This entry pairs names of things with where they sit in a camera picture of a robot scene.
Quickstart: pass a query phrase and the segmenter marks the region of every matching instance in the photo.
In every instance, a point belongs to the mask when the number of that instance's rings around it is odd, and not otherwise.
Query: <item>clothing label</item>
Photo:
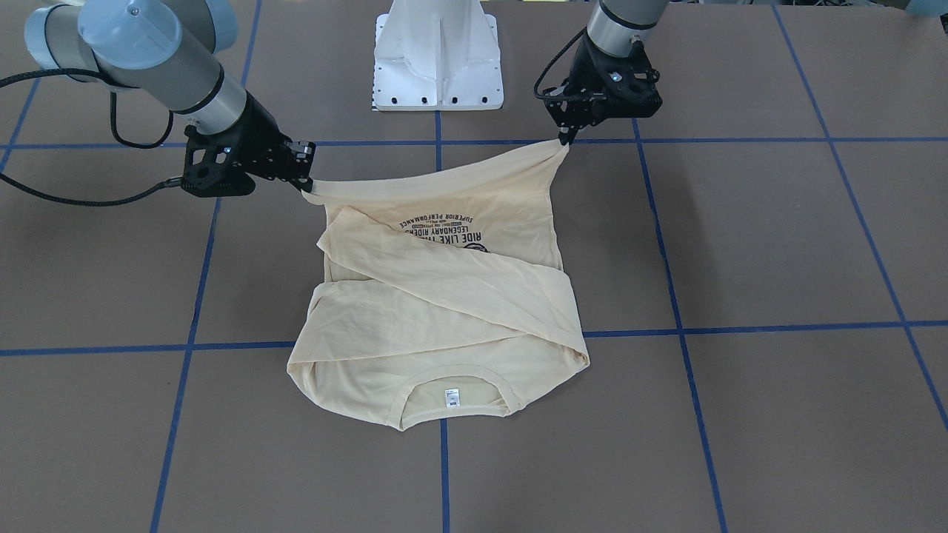
[[[445,390],[445,405],[449,408],[461,407],[461,395],[458,394],[457,389]]]

